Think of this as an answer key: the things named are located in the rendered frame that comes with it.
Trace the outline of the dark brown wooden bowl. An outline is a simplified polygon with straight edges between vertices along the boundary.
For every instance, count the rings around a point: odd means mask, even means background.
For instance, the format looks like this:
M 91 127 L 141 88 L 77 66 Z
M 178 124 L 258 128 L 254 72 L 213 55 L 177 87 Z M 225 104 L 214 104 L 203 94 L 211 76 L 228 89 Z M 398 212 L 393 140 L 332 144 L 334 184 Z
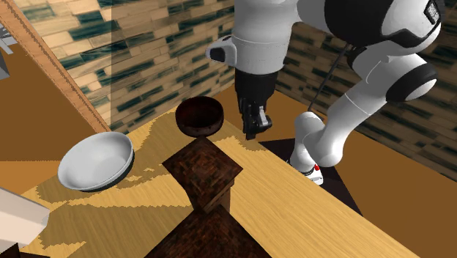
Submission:
M 191 97 L 177 106 L 175 120 L 186 136 L 208 137 L 221 129 L 224 121 L 223 107 L 212 97 Z

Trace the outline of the white bowl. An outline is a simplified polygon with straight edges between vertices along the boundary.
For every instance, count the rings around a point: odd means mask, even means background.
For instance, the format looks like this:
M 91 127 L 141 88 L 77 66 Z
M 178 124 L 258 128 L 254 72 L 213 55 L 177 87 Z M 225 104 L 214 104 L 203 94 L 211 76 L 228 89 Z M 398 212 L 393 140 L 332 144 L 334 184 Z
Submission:
M 125 134 L 97 133 L 78 142 L 64 155 L 57 175 L 65 188 L 103 191 L 128 175 L 134 159 L 133 143 Z

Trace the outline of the dark brown wooden hourglass-shaped stand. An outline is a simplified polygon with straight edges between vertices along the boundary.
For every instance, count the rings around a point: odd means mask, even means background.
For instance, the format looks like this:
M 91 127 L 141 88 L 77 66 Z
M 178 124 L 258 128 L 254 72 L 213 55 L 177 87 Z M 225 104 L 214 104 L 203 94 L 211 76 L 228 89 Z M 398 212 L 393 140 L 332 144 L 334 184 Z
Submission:
M 230 214 L 231 187 L 242 167 L 199 137 L 163 162 L 193 211 L 144 258 L 272 258 Z

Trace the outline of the white box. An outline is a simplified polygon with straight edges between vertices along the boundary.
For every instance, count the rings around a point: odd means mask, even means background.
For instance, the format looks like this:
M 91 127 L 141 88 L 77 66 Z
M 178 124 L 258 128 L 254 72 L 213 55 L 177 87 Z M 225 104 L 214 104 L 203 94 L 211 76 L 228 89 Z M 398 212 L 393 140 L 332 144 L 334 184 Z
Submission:
M 0 253 L 16 243 L 30 244 L 46 228 L 49 214 L 47 207 L 0 188 Z

